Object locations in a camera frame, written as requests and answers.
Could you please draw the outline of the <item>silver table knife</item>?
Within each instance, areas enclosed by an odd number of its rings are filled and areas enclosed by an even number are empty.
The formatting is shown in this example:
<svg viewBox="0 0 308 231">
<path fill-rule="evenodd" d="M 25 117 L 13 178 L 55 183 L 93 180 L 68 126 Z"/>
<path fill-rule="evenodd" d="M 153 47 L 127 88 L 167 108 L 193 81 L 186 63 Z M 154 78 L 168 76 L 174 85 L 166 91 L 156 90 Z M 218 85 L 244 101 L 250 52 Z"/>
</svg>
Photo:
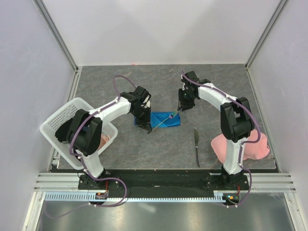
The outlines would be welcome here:
<svg viewBox="0 0 308 231">
<path fill-rule="evenodd" d="M 200 160 L 199 160 L 199 150 L 198 150 L 198 144 L 199 144 L 199 133 L 196 128 L 193 128 L 194 131 L 194 143 L 195 143 L 195 154 L 196 154 L 196 164 L 197 168 L 201 168 Z"/>
</svg>

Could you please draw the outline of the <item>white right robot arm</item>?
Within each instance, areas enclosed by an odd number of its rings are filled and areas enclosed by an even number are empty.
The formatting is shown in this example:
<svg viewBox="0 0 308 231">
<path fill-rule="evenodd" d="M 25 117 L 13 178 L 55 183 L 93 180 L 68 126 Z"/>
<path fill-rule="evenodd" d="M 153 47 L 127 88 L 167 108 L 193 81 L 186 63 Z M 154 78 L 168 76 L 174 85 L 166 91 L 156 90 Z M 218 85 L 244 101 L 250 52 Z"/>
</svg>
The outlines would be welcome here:
<svg viewBox="0 0 308 231">
<path fill-rule="evenodd" d="M 230 96 L 212 83 L 183 84 L 178 96 L 178 109 L 181 111 L 192 109 L 196 99 L 205 100 L 220 111 L 220 129 L 226 139 L 226 158 L 223 168 L 227 172 L 220 177 L 220 183 L 223 188 L 232 189 L 238 183 L 235 174 L 243 169 L 245 145 L 255 128 L 249 101 L 244 97 Z"/>
</svg>

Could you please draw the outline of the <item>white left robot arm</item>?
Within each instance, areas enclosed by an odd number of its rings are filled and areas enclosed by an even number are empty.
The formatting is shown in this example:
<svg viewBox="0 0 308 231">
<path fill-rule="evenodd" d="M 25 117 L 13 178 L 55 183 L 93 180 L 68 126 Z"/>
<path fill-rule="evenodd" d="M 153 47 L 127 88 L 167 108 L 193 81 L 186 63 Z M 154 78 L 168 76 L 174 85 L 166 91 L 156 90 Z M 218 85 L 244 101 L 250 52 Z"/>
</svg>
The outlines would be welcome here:
<svg viewBox="0 0 308 231">
<path fill-rule="evenodd" d="M 69 153 L 82 163 L 84 171 L 90 176 L 89 184 L 95 189 L 105 185 L 104 167 L 99 160 L 98 149 L 101 143 L 102 128 L 114 119 L 131 113 L 137 127 L 152 131 L 151 95 L 147 90 L 123 92 L 112 102 L 93 110 L 80 109 L 72 119 L 66 135 L 70 144 Z"/>
</svg>

